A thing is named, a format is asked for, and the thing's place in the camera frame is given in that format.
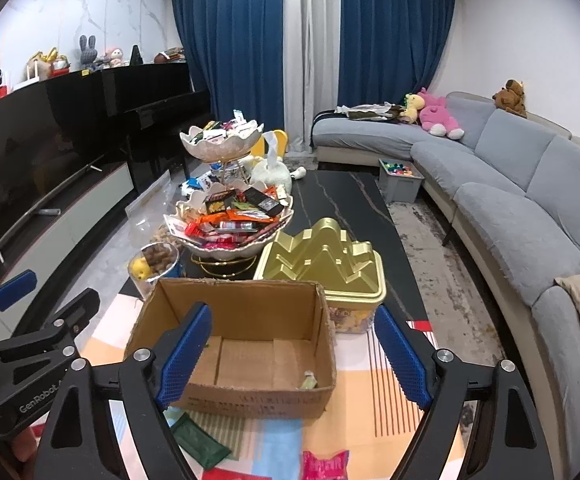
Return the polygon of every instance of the sofa leg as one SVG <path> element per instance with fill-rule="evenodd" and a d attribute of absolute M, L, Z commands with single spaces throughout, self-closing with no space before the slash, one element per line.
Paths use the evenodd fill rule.
<path fill-rule="evenodd" d="M 444 240 L 441 242 L 442 247 L 448 245 L 448 243 L 450 242 L 450 238 L 452 238 L 452 234 L 454 234 L 454 229 L 450 225 L 450 227 L 448 227 L 448 232 L 446 233 Z"/>

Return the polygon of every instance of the white sheer curtain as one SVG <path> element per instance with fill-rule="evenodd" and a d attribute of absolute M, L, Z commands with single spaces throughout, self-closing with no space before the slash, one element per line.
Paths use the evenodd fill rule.
<path fill-rule="evenodd" d="M 290 152 L 310 150 L 314 115 L 337 105 L 341 0 L 283 0 L 283 93 Z"/>

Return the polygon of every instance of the sofa cushion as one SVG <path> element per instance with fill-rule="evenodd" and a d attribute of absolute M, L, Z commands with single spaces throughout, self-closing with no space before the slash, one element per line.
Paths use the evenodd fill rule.
<path fill-rule="evenodd" d="M 541 339 L 557 379 L 565 418 L 566 445 L 572 478 L 580 470 L 580 321 L 567 292 L 546 290 L 532 305 Z"/>
<path fill-rule="evenodd" d="M 454 201 L 527 306 L 557 276 L 580 274 L 580 251 L 532 200 L 486 184 L 463 184 Z"/>
<path fill-rule="evenodd" d="M 474 153 L 523 190 L 555 133 L 523 117 L 495 110 Z"/>
<path fill-rule="evenodd" d="M 543 207 L 580 250 L 580 147 L 555 137 L 528 187 L 528 198 Z"/>
<path fill-rule="evenodd" d="M 465 132 L 459 142 L 471 149 L 477 145 L 484 126 L 496 110 L 494 101 L 484 103 L 453 95 L 446 99 L 446 108 Z"/>
<path fill-rule="evenodd" d="M 417 142 L 411 154 L 417 168 L 434 178 L 450 198 L 466 182 L 480 182 L 521 196 L 525 194 L 523 189 L 471 153 L 435 142 Z"/>
<path fill-rule="evenodd" d="M 472 150 L 455 140 L 435 137 L 414 124 L 351 121 L 347 118 L 327 118 L 317 121 L 312 130 L 315 146 L 368 150 L 390 158 L 411 160 L 410 148 L 415 142 L 428 140 L 456 150 Z"/>

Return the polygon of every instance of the brown stuffed animal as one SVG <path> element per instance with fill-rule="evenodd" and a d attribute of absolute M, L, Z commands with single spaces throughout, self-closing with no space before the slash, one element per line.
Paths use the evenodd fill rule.
<path fill-rule="evenodd" d="M 514 79 L 509 79 L 506 87 L 494 94 L 492 98 L 497 108 L 521 116 L 524 119 L 528 118 L 524 87 Z"/>

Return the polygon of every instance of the blue gripper pad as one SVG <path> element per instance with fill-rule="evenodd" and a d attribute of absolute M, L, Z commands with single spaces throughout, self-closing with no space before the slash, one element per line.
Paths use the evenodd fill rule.
<path fill-rule="evenodd" d="M 407 400 L 416 402 L 420 410 L 432 404 L 432 396 L 427 390 L 425 368 L 419 357 L 407 342 L 390 312 L 383 305 L 374 317 L 374 332 L 394 370 Z"/>
<path fill-rule="evenodd" d="M 204 304 L 192 320 L 183 320 L 183 323 L 186 322 L 189 323 L 187 330 L 179 339 L 161 371 L 161 389 L 155 400 L 163 410 L 181 398 L 183 389 L 190 380 L 196 362 L 205 348 L 212 331 L 210 307 Z"/>
<path fill-rule="evenodd" d="M 18 276 L 0 285 L 0 312 L 7 310 L 36 288 L 36 274 L 24 270 Z"/>

